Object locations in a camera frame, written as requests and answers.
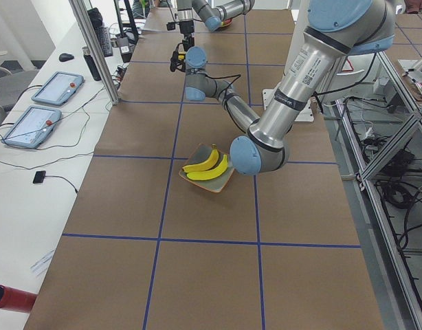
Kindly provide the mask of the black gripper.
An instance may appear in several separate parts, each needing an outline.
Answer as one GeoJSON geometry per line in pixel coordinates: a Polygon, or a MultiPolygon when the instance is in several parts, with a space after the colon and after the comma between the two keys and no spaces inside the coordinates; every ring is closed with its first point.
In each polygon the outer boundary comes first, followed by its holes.
{"type": "Polygon", "coordinates": [[[195,25],[192,19],[179,21],[180,32],[183,34],[182,45],[185,52],[194,46],[195,25]]]}

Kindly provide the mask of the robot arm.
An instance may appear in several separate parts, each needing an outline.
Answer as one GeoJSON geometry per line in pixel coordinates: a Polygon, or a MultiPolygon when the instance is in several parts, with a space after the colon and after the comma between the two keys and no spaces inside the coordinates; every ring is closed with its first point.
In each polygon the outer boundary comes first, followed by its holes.
{"type": "Polygon", "coordinates": [[[193,12],[197,14],[207,29],[213,32],[219,29],[224,21],[242,14],[246,15],[254,7],[254,4],[255,0],[233,0],[212,8],[205,0],[177,1],[179,28],[184,36],[182,40],[184,51],[187,52],[195,46],[195,17],[193,12]]]}
{"type": "Polygon", "coordinates": [[[230,146],[230,160],[241,174],[276,171],[287,162],[285,135],[338,58],[385,51],[395,37],[394,1],[310,1],[298,16],[307,19],[304,43],[262,115],[230,83],[207,74],[203,48],[186,52],[187,99],[218,100],[244,133],[230,146]]]}

